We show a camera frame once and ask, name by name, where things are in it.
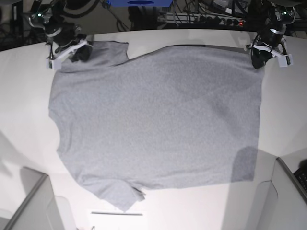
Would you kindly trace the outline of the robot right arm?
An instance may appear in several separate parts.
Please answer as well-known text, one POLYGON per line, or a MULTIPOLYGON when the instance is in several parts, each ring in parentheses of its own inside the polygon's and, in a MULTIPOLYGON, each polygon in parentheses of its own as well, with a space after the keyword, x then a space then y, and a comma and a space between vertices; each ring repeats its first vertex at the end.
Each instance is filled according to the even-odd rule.
POLYGON ((46 36, 49 49, 48 67, 59 69, 64 57, 71 62, 89 59, 93 45, 87 40, 87 35, 81 33, 81 27, 64 19, 65 4, 53 0, 50 4, 42 4, 36 0, 34 8, 27 16, 28 23, 33 28, 42 29, 46 36))

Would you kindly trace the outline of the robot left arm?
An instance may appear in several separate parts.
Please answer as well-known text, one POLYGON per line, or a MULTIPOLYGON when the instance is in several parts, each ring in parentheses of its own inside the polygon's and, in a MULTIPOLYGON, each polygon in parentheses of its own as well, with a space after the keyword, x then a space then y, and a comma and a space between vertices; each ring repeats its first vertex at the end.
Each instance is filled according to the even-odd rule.
POLYGON ((293 57, 287 52, 284 34, 286 26, 295 21, 294 6, 282 6, 271 3, 269 8, 269 22, 257 32, 256 37, 249 46, 252 66, 260 69, 266 65, 271 58, 277 58, 279 67, 288 67, 294 64, 293 57))

